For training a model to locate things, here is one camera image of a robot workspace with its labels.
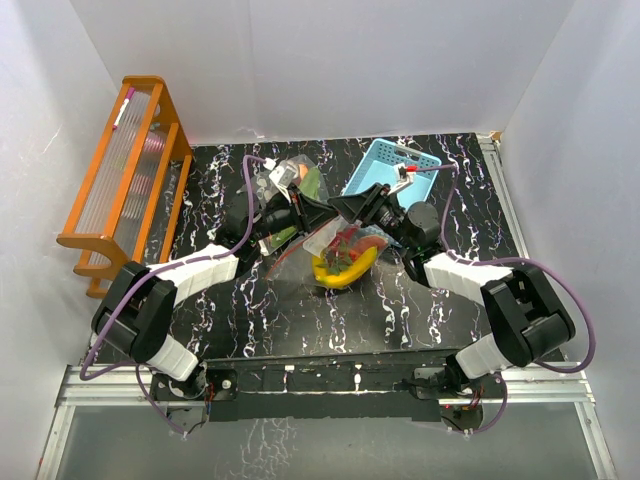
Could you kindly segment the clear zip bag red slider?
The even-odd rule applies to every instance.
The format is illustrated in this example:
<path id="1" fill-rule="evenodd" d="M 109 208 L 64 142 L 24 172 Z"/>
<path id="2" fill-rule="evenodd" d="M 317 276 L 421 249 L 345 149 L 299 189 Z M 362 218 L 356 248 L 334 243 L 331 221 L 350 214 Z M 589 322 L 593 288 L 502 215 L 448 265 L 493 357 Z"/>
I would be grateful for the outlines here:
<path id="1" fill-rule="evenodd" d="M 343 290 L 369 272 L 391 240 L 359 221 L 341 217 L 297 238 L 275 261 L 266 277 L 331 290 Z"/>

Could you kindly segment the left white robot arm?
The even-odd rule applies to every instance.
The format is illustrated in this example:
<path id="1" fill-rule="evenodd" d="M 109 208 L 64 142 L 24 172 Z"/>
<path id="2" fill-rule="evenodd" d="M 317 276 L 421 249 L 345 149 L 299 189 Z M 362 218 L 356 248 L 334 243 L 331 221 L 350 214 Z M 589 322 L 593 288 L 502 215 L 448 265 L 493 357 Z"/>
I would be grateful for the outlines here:
<path id="1" fill-rule="evenodd" d="M 89 368 L 108 344 L 126 364 L 147 366 L 171 380 L 182 397 L 194 399 L 206 387 L 203 362 L 171 332 L 174 308 L 210 287 L 231 282 L 252 268 L 264 238 L 287 228 L 311 234 L 338 217 L 332 200 L 315 200 L 289 186 L 260 204 L 251 190 L 228 205 L 212 243 L 168 263 L 126 263 L 92 318 L 95 340 L 81 367 L 84 381 L 97 378 Z"/>

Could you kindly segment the yellow fake banana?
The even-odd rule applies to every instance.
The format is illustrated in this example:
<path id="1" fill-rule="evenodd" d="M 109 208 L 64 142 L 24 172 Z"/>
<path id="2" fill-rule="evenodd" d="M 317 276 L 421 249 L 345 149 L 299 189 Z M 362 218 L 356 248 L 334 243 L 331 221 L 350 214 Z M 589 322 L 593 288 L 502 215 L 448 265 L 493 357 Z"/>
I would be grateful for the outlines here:
<path id="1" fill-rule="evenodd" d="M 344 289 L 359 280 L 373 266 L 378 248 L 371 246 L 363 251 L 354 250 L 359 257 L 348 270 L 339 275 L 329 275 L 326 269 L 320 267 L 321 256 L 312 256 L 312 273 L 316 282 L 328 289 Z"/>

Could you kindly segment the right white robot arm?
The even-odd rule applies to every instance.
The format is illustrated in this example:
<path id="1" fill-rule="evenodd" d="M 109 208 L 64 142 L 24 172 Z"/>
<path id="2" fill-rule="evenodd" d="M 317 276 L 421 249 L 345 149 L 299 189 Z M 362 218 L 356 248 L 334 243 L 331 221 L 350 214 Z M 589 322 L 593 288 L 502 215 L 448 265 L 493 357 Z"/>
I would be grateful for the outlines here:
<path id="1" fill-rule="evenodd" d="M 466 397 L 480 387 L 482 377 L 525 367 L 574 337 L 574 322 L 540 268 L 454 260 L 440 239 L 433 205 L 418 201 L 404 209 L 380 184 L 328 203 L 344 220 L 375 225 L 397 242 L 412 280 L 464 297 L 486 312 L 489 334 L 448 356 L 442 371 L 414 381 L 415 387 Z"/>

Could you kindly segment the fake cherry tomato vine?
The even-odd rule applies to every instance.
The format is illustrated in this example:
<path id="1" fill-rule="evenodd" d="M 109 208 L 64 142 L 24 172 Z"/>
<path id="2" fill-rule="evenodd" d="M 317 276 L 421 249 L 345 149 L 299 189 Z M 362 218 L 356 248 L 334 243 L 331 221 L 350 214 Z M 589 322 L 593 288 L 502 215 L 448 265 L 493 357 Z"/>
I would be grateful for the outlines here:
<path id="1" fill-rule="evenodd" d="M 329 275 L 339 275 L 348 270 L 357 260 L 359 254 L 344 239 L 330 244 L 321 255 L 320 267 Z"/>

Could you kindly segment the light blue plastic basket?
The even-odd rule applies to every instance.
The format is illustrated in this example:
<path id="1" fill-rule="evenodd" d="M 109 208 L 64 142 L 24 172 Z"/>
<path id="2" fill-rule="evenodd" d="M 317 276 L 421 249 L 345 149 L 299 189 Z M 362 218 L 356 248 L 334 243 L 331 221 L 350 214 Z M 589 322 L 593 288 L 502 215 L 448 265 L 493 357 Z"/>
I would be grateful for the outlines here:
<path id="1" fill-rule="evenodd" d="M 442 161 L 430 154 L 397 145 L 381 138 L 374 139 L 364 157 L 343 190 L 344 195 L 359 194 L 374 183 L 388 184 L 394 187 L 400 180 L 397 166 L 415 166 L 413 183 L 398 193 L 401 207 L 408 209 L 413 203 L 426 201 L 437 177 L 435 167 Z"/>

